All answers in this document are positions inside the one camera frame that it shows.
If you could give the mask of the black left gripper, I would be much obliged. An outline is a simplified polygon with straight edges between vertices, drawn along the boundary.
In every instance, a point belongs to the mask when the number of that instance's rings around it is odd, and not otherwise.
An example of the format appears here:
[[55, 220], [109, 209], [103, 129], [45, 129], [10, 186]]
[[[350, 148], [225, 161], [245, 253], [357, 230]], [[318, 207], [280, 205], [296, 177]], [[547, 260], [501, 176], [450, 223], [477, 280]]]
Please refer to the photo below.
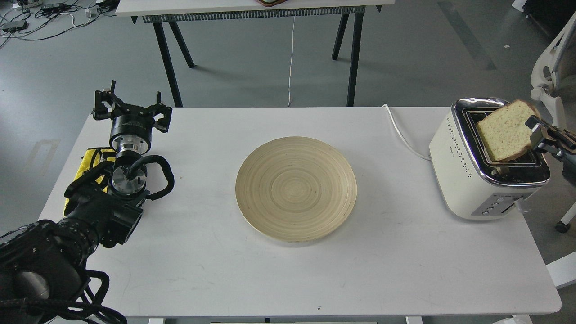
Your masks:
[[121, 137], [133, 135], [144, 142], [151, 142], [152, 129], [162, 133], [169, 131], [173, 108], [161, 100], [161, 92], [157, 92], [156, 103], [148, 107], [125, 104], [115, 95], [116, 82], [111, 81], [108, 88], [94, 93], [93, 119], [112, 120], [110, 142]]

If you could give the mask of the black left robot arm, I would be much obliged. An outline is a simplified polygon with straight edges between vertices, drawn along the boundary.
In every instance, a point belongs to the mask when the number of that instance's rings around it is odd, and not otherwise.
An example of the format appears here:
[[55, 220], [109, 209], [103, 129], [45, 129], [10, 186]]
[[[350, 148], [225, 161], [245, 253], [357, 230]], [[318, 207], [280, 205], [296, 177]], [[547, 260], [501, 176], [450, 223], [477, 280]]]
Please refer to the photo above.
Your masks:
[[167, 133], [172, 108], [157, 94], [155, 104], [124, 103], [109, 90], [96, 91], [92, 116], [111, 120], [114, 160], [92, 157], [88, 169], [65, 190], [64, 217], [39, 220], [1, 237], [1, 322], [45, 324], [56, 317], [89, 324], [125, 324], [103, 306], [110, 279], [89, 270], [99, 246], [128, 241], [142, 218], [142, 205], [175, 186], [169, 162], [149, 155], [152, 131]]

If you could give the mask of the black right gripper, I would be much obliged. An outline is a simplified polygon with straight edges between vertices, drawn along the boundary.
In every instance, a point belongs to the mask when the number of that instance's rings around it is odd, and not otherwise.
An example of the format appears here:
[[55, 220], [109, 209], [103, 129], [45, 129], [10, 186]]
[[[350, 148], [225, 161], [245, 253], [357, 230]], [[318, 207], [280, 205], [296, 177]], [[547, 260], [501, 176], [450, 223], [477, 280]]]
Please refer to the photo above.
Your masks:
[[575, 133], [552, 126], [535, 115], [530, 116], [525, 125], [531, 130], [531, 150], [560, 155], [560, 162], [565, 168], [576, 167]]

